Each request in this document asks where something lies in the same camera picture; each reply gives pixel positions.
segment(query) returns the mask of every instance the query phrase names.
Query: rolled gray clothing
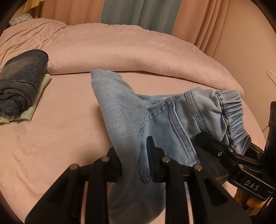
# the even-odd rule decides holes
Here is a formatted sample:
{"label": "rolled gray clothing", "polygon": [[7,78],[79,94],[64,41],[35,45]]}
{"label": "rolled gray clothing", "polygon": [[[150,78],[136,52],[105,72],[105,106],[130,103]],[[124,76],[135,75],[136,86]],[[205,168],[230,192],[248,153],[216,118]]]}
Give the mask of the rolled gray clothing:
{"label": "rolled gray clothing", "polygon": [[6,62],[0,73],[0,116],[15,119],[30,107],[47,62],[48,54],[38,49]]}

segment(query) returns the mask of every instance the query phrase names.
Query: yellow tassel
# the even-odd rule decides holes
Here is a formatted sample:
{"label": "yellow tassel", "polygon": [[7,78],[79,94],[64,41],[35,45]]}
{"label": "yellow tassel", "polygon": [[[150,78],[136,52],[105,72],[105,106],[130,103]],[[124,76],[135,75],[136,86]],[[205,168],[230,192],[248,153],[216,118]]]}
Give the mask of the yellow tassel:
{"label": "yellow tassel", "polygon": [[25,4],[24,12],[29,11],[30,9],[41,5],[43,2],[44,0],[27,0]]}

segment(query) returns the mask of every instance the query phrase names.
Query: human hand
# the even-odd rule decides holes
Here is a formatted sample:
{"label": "human hand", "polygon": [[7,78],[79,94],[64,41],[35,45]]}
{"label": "human hand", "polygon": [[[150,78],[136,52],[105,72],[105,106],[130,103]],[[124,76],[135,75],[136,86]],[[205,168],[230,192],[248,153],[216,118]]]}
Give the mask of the human hand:
{"label": "human hand", "polygon": [[[238,202],[238,204],[241,206],[245,197],[245,192],[241,189],[237,189],[237,192],[234,196],[234,199]],[[257,215],[257,213],[260,211],[260,209],[265,204],[265,201],[260,201],[254,197],[249,197],[247,200],[247,205],[251,208],[253,208],[251,211],[248,212],[248,215],[253,216]]]}

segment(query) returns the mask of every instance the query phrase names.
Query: dark gray fabric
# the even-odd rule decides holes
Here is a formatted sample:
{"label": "dark gray fabric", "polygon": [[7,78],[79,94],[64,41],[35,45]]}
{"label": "dark gray fabric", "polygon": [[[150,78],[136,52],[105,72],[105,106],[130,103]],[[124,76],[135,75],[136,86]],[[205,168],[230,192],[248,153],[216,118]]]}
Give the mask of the dark gray fabric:
{"label": "dark gray fabric", "polygon": [[182,0],[105,0],[101,23],[171,34]]}
{"label": "dark gray fabric", "polygon": [[15,119],[30,107],[47,61],[48,54],[38,49],[7,61],[0,73],[0,115]]}

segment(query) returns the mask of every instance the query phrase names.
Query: stack of folded clothes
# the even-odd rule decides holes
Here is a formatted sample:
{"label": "stack of folded clothes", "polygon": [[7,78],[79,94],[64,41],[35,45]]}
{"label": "stack of folded clothes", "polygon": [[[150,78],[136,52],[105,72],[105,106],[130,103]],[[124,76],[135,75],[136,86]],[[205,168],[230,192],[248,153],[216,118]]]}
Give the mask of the stack of folded clothes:
{"label": "stack of folded clothes", "polygon": [[43,74],[47,62],[48,54],[38,49],[7,61],[0,73],[0,123],[31,120],[39,96],[51,79]]}

